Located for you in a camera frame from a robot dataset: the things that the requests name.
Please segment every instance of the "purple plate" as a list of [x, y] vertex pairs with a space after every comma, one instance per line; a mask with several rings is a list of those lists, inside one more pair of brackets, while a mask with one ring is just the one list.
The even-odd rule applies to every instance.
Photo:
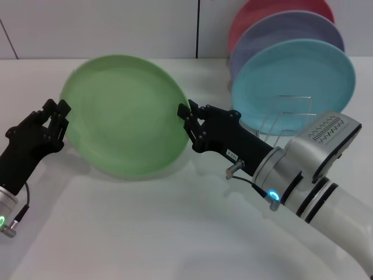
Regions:
[[255, 54], [275, 44], [294, 39], [320, 40], [344, 51], [342, 36], [336, 26], [325, 17], [304, 10], [277, 13], [246, 30], [235, 45], [230, 58], [232, 82]]

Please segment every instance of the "vent grille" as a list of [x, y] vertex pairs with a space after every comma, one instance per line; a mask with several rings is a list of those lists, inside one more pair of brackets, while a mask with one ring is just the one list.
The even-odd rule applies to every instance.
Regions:
[[312, 132], [309, 133], [308, 136], [312, 138], [312, 140], [320, 144], [326, 144], [345, 125], [346, 125], [346, 122], [342, 120], [340, 117], [336, 115], [331, 115], [321, 124], [319, 124], [318, 127], [312, 130]]

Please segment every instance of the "black stripe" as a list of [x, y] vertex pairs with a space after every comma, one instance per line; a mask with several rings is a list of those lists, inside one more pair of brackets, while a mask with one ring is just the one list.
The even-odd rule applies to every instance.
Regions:
[[8, 39], [8, 42], [9, 42], [9, 44], [10, 44], [10, 47], [12, 48], [12, 51], [13, 51], [13, 53], [14, 53], [16, 59], [18, 59], [18, 55], [17, 55], [17, 53], [16, 53], [16, 50], [14, 49], [14, 46], [13, 46], [12, 42], [10, 41], [10, 38], [9, 38], [8, 32], [6, 32], [5, 26], [4, 26], [4, 24], [2, 23], [2, 20], [1, 20], [1, 19], [0, 19], [0, 25], [1, 25], [1, 27], [2, 27], [2, 30], [3, 30], [4, 33], [5, 33], [6, 38]]
[[284, 205], [286, 200], [288, 199], [289, 195], [295, 187], [298, 185], [298, 183], [303, 179], [302, 171], [299, 172], [299, 174], [295, 177], [295, 179], [290, 183], [290, 185], [287, 187], [286, 191], [284, 192], [283, 196], [281, 197], [281, 204]]
[[301, 206], [298, 208], [298, 211], [297, 211], [297, 216], [300, 217], [304, 210], [306, 209], [306, 207], [308, 206], [308, 204], [314, 199], [315, 195], [321, 190], [321, 188], [327, 183], [329, 182], [329, 179], [324, 177], [323, 179], [321, 179], [317, 184], [316, 186], [313, 188], [313, 190], [307, 195], [307, 197], [305, 198], [305, 200], [303, 200]]
[[198, 44], [199, 44], [199, 18], [200, 18], [200, 0], [198, 0], [198, 9], [197, 9], [197, 40], [196, 40], [196, 58], [198, 58]]
[[316, 205], [313, 207], [313, 209], [308, 214], [307, 218], [305, 218], [306, 223], [310, 223], [316, 213], [320, 210], [321, 206], [325, 203], [325, 201], [330, 197], [332, 192], [338, 187], [336, 183], [333, 183], [322, 195], [322, 197], [319, 199], [319, 201], [316, 203]]

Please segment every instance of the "metal connector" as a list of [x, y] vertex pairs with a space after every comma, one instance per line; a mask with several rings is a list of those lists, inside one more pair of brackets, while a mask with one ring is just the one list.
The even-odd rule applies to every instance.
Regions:
[[237, 171], [239, 171], [239, 169], [242, 169], [244, 166], [245, 166], [244, 161], [240, 159], [234, 165], [232, 165], [231, 167], [229, 167], [226, 170], [226, 175], [227, 175], [226, 178], [227, 178], [227, 180], [232, 179], [233, 178], [233, 174], [236, 173]]
[[17, 226], [18, 222], [16, 220], [13, 220], [13, 222], [9, 226], [4, 225], [1, 229], [1, 232], [10, 238], [14, 238], [17, 235]]
[[277, 211], [278, 208], [280, 207], [281, 205], [281, 202], [278, 201], [278, 200], [275, 200], [273, 197], [271, 197], [270, 195], [267, 195], [265, 198], [264, 198], [268, 203], [269, 203], [269, 209], [271, 209], [271, 211]]

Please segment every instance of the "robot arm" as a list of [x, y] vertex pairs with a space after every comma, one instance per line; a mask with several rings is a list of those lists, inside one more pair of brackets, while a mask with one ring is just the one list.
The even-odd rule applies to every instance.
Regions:
[[189, 103], [190, 109], [179, 105], [178, 116], [185, 121], [194, 151], [223, 155], [234, 163], [226, 170], [227, 179], [242, 169], [271, 210], [287, 207], [346, 250], [373, 280], [373, 210], [326, 177], [359, 133], [359, 122], [328, 112], [285, 149], [273, 149], [240, 126], [239, 112]]
[[[7, 226], [6, 220], [18, 203], [16, 195], [39, 162], [64, 147], [63, 138], [69, 124], [66, 116], [70, 110], [64, 100], [56, 104], [49, 99], [42, 111], [32, 112], [5, 134], [9, 145], [0, 156], [0, 231], [9, 237], [15, 236], [17, 224], [29, 208], [27, 203]], [[43, 126], [49, 119], [48, 127]]]

